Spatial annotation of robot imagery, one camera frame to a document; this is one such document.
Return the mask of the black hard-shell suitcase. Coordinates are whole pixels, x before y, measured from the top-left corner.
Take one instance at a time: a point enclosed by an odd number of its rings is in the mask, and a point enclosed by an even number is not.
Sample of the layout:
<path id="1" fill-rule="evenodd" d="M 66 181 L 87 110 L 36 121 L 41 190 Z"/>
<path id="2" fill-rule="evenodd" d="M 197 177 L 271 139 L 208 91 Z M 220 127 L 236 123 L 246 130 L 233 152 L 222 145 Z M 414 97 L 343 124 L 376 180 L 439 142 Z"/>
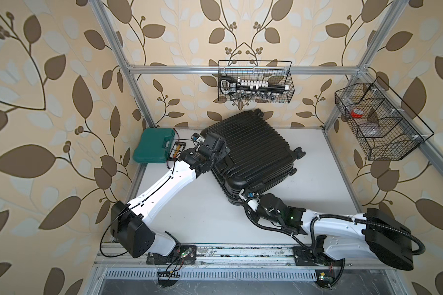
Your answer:
<path id="1" fill-rule="evenodd" d="M 228 201 L 241 205 L 242 190 L 263 194 L 297 172 L 294 162 L 306 155 L 289 143 L 263 118 L 260 109 L 244 111 L 205 128 L 226 140 L 230 152 L 212 173 Z"/>

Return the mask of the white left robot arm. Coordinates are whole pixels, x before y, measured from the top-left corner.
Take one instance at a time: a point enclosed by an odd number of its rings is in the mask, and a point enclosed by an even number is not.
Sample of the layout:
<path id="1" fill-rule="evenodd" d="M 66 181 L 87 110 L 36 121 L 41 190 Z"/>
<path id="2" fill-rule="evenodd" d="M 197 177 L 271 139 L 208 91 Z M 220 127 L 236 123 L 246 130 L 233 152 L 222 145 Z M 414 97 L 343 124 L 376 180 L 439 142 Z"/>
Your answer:
<path id="1" fill-rule="evenodd" d="M 152 230 L 151 223 L 180 190 L 211 171 L 230 152 L 226 140 L 216 133 L 195 133 L 191 138 L 195 147 L 184 150 L 162 178 L 135 199 L 126 204 L 119 201 L 111 208 L 108 230 L 133 258 L 147 252 L 173 255 L 178 240 L 168 232 Z"/>

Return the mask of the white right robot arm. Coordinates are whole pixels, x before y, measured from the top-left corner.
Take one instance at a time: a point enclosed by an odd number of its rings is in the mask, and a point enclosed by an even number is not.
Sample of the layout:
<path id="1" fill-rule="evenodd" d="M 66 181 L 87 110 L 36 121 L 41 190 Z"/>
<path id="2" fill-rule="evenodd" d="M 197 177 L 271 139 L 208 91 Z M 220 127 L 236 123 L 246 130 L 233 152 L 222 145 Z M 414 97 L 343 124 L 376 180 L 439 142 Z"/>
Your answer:
<path id="1" fill-rule="evenodd" d="M 275 224 L 274 232 L 299 243 L 316 264 L 377 259 L 389 267 L 410 271 L 413 258 L 426 251 L 410 229 L 375 208 L 355 215 L 319 213 L 288 206 L 273 194 L 258 195 L 246 204 L 246 215 L 254 224 L 260 219 Z"/>

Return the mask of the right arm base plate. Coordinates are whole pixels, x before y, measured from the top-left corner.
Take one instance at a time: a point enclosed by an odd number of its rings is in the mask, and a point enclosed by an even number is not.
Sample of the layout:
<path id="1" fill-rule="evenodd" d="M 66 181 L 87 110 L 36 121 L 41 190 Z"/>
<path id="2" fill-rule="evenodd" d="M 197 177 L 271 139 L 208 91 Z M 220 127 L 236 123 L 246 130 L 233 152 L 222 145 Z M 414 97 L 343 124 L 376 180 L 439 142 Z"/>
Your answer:
<path id="1" fill-rule="evenodd" d="M 292 252 L 296 266 L 318 266 L 318 267 L 339 267 L 343 264 L 343 260 L 334 260 L 327 257 L 325 254 L 314 254 L 312 251 L 307 251 L 302 247 L 293 247 Z"/>

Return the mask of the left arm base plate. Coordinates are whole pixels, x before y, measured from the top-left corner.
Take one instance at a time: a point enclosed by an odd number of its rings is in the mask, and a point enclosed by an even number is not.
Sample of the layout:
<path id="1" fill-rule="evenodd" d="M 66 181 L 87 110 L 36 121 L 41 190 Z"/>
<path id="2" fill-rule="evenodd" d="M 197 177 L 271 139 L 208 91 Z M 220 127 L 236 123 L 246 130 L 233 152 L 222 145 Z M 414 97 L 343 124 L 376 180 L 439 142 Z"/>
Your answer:
<path id="1" fill-rule="evenodd" d="M 184 265 L 192 266 L 196 262 L 197 249 L 198 247 L 195 245 L 179 245 L 168 256 L 149 253 L 146 263 L 155 266 L 168 266 L 171 263 L 175 264 L 184 261 Z"/>

